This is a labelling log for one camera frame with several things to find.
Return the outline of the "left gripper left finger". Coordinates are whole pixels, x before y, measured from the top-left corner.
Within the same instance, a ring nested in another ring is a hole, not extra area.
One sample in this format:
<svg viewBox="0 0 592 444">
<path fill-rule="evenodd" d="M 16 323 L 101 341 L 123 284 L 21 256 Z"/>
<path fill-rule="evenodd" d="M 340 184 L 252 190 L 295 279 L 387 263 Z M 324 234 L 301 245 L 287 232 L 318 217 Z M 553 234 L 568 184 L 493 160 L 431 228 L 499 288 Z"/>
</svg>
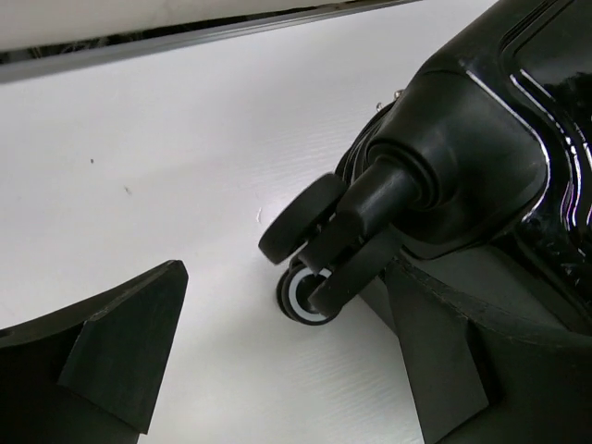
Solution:
<svg viewBox="0 0 592 444">
<path fill-rule="evenodd" d="M 1 331 L 4 443 L 136 443 L 185 299 L 180 260 Z"/>
</svg>

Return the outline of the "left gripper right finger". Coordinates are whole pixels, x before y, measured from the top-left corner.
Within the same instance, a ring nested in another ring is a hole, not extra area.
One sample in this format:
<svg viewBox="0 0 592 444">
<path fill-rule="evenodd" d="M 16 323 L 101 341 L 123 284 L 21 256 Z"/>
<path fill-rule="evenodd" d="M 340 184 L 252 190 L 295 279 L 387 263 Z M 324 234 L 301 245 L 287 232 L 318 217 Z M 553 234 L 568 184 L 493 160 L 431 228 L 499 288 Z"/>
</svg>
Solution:
<svg viewBox="0 0 592 444">
<path fill-rule="evenodd" d="M 427 443 L 587 443 L 591 338 L 506 312 L 398 258 L 384 276 Z"/>
</svg>

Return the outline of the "black suitcase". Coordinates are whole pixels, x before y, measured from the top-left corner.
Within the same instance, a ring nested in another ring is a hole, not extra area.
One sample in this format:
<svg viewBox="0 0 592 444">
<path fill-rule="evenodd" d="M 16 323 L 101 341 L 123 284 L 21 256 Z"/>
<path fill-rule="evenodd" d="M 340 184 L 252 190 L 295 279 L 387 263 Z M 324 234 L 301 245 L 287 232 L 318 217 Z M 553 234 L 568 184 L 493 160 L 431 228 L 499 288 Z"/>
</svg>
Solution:
<svg viewBox="0 0 592 444">
<path fill-rule="evenodd" d="M 591 330 L 591 5 L 498 1 L 378 111 L 259 242 L 312 326 L 384 274 L 490 250 L 562 325 Z"/>
</svg>

